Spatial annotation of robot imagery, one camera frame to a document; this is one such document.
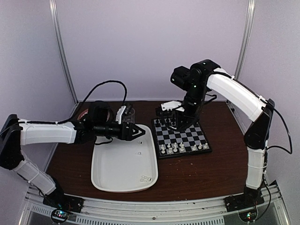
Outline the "white chess queen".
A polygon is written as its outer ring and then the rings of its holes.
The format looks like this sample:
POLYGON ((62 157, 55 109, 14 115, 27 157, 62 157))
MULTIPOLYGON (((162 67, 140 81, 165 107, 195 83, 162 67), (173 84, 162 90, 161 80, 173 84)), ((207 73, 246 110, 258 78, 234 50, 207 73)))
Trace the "white chess queen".
POLYGON ((184 152, 185 149, 184 149, 184 145, 181 145, 180 148, 179 148, 180 152, 184 152))

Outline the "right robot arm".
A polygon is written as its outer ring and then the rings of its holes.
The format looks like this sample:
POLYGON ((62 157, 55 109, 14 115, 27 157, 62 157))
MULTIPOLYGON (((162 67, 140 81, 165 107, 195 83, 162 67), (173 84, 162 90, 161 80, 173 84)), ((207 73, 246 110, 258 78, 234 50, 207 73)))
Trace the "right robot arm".
POLYGON ((209 59, 194 63, 189 68, 175 68, 170 81, 186 92, 182 103, 176 108, 179 129, 186 129, 199 120, 208 91, 222 95, 231 106, 231 111, 239 109, 251 121, 244 133, 248 166, 245 193, 240 197, 240 203, 250 207, 258 200, 257 191, 267 167, 266 148, 275 103, 259 96, 209 59))

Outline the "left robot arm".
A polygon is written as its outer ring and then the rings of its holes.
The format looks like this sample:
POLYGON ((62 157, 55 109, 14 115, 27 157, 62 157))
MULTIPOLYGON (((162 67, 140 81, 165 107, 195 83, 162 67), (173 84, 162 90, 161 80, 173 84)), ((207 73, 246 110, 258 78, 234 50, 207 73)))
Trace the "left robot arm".
POLYGON ((79 120, 61 122, 22 120, 15 114, 8 116, 0 132, 0 166, 13 170, 40 191, 49 195, 57 208, 67 204, 67 197, 54 178, 40 171, 22 152, 21 147, 37 143, 83 144, 98 136, 132 141, 145 135, 145 130, 131 122, 123 122, 129 106, 123 105, 114 114, 104 101, 92 102, 79 120))

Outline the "black chess pieces row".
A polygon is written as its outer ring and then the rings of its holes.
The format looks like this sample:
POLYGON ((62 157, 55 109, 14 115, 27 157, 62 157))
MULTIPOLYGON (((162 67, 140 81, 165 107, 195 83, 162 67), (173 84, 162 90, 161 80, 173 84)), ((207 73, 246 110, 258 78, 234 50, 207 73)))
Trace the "black chess pieces row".
POLYGON ((163 127, 164 125, 169 125, 171 127, 175 127, 175 119, 174 118, 156 118, 154 119, 155 127, 163 127))

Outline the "white chess piece pair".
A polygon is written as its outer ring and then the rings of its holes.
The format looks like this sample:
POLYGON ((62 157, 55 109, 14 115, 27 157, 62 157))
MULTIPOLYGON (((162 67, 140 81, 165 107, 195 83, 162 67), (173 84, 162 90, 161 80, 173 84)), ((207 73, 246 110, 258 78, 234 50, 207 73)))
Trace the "white chess piece pair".
POLYGON ((147 176, 142 175, 140 181, 141 182, 151 182, 152 177, 147 177, 147 176))

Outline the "clear drinking glass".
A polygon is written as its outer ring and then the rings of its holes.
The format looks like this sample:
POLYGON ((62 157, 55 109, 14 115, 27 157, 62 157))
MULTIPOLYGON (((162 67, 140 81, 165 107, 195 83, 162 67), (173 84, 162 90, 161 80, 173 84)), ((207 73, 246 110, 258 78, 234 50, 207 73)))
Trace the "clear drinking glass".
POLYGON ((126 113, 122 117, 122 122, 135 123, 135 109, 131 108, 127 110, 126 113))

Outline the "black and white chessboard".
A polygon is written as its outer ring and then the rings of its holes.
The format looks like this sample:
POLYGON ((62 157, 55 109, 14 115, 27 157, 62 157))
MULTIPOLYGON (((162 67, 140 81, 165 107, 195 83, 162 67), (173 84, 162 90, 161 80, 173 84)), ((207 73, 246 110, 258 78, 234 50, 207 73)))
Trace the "black and white chessboard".
POLYGON ((205 132, 202 129, 199 123, 192 125, 191 127, 187 128, 185 131, 172 131, 167 128, 165 125, 163 127, 155 127, 154 119, 151 120, 152 124, 152 135, 153 140, 156 148, 156 155, 158 159, 165 159, 165 158, 175 158, 175 157, 182 157, 187 155, 194 155, 194 154, 202 154, 202 153, 209 153, 212 152, 212 147, 209 144, 209 141, 206 138, 205 132), (184 144, 184 152, 180 152, 180 143, 183 142, 184 144), (170 143, 170 148, 173 147, 173 143, 177 143, 178 152, 169 153, 167 144, 170 143), (204 149, 203 145, 207 143, 208 148, 204 149), (165 154, 161 153, 161 145, 165 146, 165 154), (192 147, 196 144, 197 149, 192 150, 192 147))

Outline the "white rectangular tray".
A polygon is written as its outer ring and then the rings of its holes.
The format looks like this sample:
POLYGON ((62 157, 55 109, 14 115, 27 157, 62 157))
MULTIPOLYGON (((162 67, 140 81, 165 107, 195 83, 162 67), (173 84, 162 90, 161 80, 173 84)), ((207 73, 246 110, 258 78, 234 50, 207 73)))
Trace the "white rectangular tray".
POLYGON ((143 191, 158 180, 158 163, 151 129, 139 124, 146 134, 132 141, 114 139, 109 144, 95 145, 91 162, 91 182, 101 191, 130 193, 143 191), (142 155, 136 155, 138 142, 143 141, 142 155), (152 177, 141 182, 141 176, 152 177))

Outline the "patterned ceramic plate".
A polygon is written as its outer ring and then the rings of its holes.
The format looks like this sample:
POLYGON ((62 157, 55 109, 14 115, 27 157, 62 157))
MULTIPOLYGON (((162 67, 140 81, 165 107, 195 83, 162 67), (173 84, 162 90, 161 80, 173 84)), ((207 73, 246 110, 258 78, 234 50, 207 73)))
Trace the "patterned ceramic plate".
POLYGON ((77 117, 78 120, 83 120, 86 117, 92 120, 108 121, 110 118, 110 112, 108 109, 96 107, 89 112, 88 109, 83 110, 77 117))

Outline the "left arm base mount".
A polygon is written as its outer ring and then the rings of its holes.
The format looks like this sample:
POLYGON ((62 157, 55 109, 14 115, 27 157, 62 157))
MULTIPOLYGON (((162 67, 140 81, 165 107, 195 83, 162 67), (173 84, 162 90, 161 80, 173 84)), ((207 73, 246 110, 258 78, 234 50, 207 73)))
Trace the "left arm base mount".
POLYGON ((83 207, 84 199, 69 195, 46 195, 43 204, 55 207, 57 209, 69 212, 80 213, 83 207))

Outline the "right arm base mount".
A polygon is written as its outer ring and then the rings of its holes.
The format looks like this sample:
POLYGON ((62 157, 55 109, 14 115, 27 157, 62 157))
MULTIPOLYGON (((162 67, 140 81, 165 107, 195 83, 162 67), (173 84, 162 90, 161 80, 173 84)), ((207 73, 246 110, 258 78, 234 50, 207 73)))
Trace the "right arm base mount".
POLYGON ((254 198, 246 194, 230 195, 224 199, 224 203, 227 212, 232 212, 236 210, 252 208, 259 204, 263 204, 264 198, 262 196, 254 198))

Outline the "front aluminium rail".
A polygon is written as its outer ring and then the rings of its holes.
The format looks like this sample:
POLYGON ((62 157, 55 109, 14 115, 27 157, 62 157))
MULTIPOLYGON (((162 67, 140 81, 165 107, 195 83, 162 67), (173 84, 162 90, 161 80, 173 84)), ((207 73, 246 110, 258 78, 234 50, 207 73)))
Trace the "front aluminium rail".
POLYGON ((241 216, 254 210, 256 225, 291 224, 277 185, 262 188, 264 203, 229 212, 224 197, 170 202, 122 202, 83 199, 82 210, 73 212, 66 225, 243 225, 241 216))

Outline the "right aluminium frame post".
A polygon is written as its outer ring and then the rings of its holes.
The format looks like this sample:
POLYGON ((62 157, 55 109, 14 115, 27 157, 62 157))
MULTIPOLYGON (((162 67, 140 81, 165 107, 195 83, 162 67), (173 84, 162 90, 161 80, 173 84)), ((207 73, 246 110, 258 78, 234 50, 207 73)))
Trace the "right aluminium frame post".
POLYGON ((234 73, 236 79, 239 79, 240 74, 242 72, 243 64, 246 57, 247 47, 249 44, 251 31, 253 27, 254 16, 255 16, 255 0, 249 0, 247 6, 243 38, 240 47, 240 53, 239 53, 239 57, 238 57, 238 61, 234 73))

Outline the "aluminium frame post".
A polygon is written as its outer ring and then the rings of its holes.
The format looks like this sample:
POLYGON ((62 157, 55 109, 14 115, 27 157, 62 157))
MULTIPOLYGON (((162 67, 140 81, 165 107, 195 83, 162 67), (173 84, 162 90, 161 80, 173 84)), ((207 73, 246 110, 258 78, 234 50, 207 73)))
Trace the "aluminium frame post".
POLYGON ((75 88, 73 85, 73 81, 70 75, 69 67, 68 67, 68 62, 66 58, 66 53, 63 45, 63 40, 62 40, 62 35, 61 35, 61 30, 60 30, 60 24, 59 24, 59 16, 58 16, 58 11, 57 11, 57 2, 55 0, 49 0, 49 7, 50 7, 50 13, 52 17, 52 22, 54 26, 54 32, 56 36, 56 41, 58 45, 58 50, 59 50, 59 56, 60 56, 60 61, 63 69, 63 74, 67 82, 67 87, 68 90, 72 96, 72 100, 74 104, 78 104, 78 98, 75 92, 75 88))
POLYGON ((240 74, 242 72, 243 64, 246 57, 247 47, 249 44, 251 31, 253 27, 254 16, 255 16, 255 0, 249 0, 247 6, 243 38, 240 47, 240 53, 239 53, 239 57, 238 57, 238 61, 234 73, 236 79, 239 79, 240 74))

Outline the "left aluminium frame post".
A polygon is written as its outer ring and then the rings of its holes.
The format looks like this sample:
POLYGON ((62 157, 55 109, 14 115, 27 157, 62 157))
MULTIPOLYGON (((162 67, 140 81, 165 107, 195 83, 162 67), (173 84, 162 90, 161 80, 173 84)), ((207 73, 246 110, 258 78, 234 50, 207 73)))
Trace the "left aluminium frame post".
POLYGON ((63 45, 63 40, 62 40, 62 35, 61 35, 61 30, 60 30, 60 24, 59 24, 59 16, 58 16, 58 11, 57 11, 57 2, 55 0, 49 0, 49 7, 50 7, 50 13, 52 17, 52 22, 54 26, 54 32, 56 36, 56 41, 58 45, 58 50, 59 50, 59 56, 60 56, 60 61, 63 69, 63 74, 67 82, 67 87, 68 90, 72 96, 72 100, 74 104, 78 104, 78 98, 75 92, 75 88, 73 85, 73 81, 70 75, 69 67, 68 67, 68 62, 66 58, 66 53, 63 45))

